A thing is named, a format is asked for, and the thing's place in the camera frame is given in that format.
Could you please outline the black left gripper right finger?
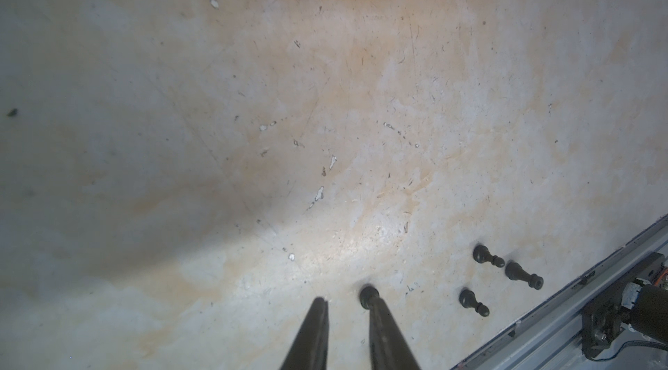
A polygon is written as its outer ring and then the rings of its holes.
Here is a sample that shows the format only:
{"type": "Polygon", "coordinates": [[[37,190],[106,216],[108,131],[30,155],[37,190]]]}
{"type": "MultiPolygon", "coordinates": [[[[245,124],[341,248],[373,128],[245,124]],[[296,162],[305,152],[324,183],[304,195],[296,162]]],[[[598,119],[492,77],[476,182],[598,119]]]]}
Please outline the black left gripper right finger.
{"type": "Polygon", "coordinates": [[[415,369],[420,366],[403,337],[386,302],[369,300],[372,369],[415,369]]]}

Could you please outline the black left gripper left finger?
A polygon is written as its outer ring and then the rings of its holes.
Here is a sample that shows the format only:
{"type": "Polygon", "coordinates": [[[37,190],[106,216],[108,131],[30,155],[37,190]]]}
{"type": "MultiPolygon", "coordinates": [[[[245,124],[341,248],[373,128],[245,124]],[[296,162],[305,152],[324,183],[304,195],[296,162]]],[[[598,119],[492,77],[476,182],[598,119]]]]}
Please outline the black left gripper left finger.
{"type": "Polygon", "coordinates": [[[317,297],[304,318],[281,370],[326,370],[329,344],[329,305],[317,297]]]}

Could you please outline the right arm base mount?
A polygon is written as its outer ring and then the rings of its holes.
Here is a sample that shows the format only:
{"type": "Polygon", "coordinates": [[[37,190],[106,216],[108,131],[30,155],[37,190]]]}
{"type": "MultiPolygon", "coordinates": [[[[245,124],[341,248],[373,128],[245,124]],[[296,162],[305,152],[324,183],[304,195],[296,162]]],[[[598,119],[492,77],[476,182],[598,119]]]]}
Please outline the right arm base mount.
{"type": "Polygon", "coordinates": [[[612,346],[624,329],[646,340],[632,346],[667,349],[667,291],[657,282],[667,271],[666,257],[651,253],[595,296],[582,309],[582,353],[589,361],[612,346]]]}

